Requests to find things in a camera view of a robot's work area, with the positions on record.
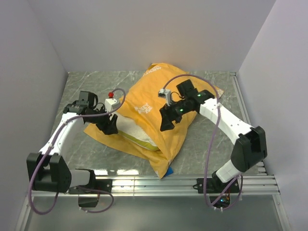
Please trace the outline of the cream pillow yellow trim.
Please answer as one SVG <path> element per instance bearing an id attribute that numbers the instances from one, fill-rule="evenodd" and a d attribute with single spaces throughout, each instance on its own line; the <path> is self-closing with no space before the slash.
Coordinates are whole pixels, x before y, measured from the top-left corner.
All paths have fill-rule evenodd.
<path id="1" fill-rule="evenodd" d="M 131 118 L 124 117 L 118 113 L 116 120 L 116 127 L 118 129 L 118 134 L 124 138 L 132 141 L 133 143 L 139 145 L 140 147 L 150 150 L 158 151 L 159 148 L 155 142 L 147 135 L 147 133 L 138 126 L 135 121 Z"/>

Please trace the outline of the blue and orange pillowcase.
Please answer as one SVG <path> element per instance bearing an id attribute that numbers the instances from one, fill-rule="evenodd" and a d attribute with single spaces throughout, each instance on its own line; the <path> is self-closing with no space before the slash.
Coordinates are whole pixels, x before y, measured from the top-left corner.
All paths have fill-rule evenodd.
<path id="1" fill-rule="evenodd" d="M 152 64 L 116 111 L 117 134 L 105 135 L 90 124 L 85 133 L 116 150 L 146 159 L 159 178 L 179 153 L 189 125 L 206 97 L 221 90 L 196 75 L 166 63 Z"/>

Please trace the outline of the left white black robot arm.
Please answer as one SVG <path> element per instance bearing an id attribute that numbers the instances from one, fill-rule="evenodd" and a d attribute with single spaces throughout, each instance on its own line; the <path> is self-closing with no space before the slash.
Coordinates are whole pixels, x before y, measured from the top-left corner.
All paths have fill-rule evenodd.
<path id="1" fill-rule="evenodd" d="M 117 134 L 116 109 L 121 105 L 110 92 L 108 98 L 99 105 L 98 96 L 89 91 L 81 91 L 79 99 L 67 104 L 61 121 L 49 141 L 38 153 L 30 153 L 26 164 L 29 189 L 65 193 L 70 188 L 80 187 L 85 193 L 93 193 L 97 188 L 96 176 L 90 169 L 69 169 L 64 156 L 73 146 L 74 138 L 86 123 L 95 125 L 105 135 Z"/>

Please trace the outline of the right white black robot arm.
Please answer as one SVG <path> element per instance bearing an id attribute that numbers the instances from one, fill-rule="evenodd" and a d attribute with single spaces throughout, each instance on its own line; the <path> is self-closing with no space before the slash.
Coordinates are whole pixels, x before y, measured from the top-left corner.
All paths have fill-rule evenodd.
<path id="1" fill-rule="evenodd" d="M 210 186 L 217 192 L 228 188 L 229 182 L 267 157 L 266 135 L 262 127 L 253 127 L 236 117 L 208 90 L 199 91 L 190 80 L 177 85 L 181 100 L 174 101 L 171 91 L 162 88 L 158 96 L 166 99 L 160 109 L 161 131 L 172 130 L 182 116 L 196 111 L 225 133 L 233 144 L 230 159 L 212 174 Z"/>

